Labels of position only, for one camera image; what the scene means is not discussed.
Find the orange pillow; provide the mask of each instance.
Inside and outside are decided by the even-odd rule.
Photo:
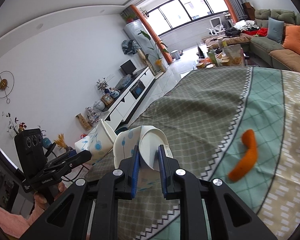
[[[287,26],[286,37],[282,45],[300,55],[300,26]]]

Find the cabinet drawer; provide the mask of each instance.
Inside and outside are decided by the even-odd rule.
[[[124,102],[121,101],[115,109],[117,109],[122,116],[125,116],[126,113],[129,111],[129,109],[131,108],[131,106],[136,101],[136,99],[133,97],[133,95],[130,92],[128,92],[127,95],[125,95],[125,97],[123,98],[123,100]]]
[[[111,128],[115,131],[122,121],[122,115],[118,112],[117,109],[114,109],[112,113],[106,118],[106,122],[111,126]]]
[[[153,74],[151,73],[151,70],[148,69],[140,78],[140,80],[143,82],[145,87],[150,83],[150,81],[154,78]]]

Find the wall clock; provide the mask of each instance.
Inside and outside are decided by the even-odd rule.
[[[10,71],[0,72],[0,98],[7,98],[7,104],[10,103],[10,95],[14,86],[14,76]]]

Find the red box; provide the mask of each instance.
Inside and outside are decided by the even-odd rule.
[[[258,31],[253,31],[253,32],[242,31],[242,32],[245,33],[245,34],[253,36],[253,35],[256,35]]]

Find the blue gripper pad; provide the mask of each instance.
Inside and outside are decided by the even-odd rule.
[[[140,167],[140,152],[139,148],[136,151],[133,151],[134,155],[136,154],[136,158],[134,160],[134,165],[133,165],[133,171],[131,175],[131,196],[134,198],[137,193],[137,184],[138,184],[138,174],[139,174],[139,167]]]
[[[167,176],[166,176],[166,171],[163,163],[163,155],[165,157],[165,152],[161,150],[161,147],[159,145],[158,147],[158,161],[159,161],[159,170],[160,170],[160,179],[161,179],[161,189],[162,189],[162,194],[163,197],[167,197]]]

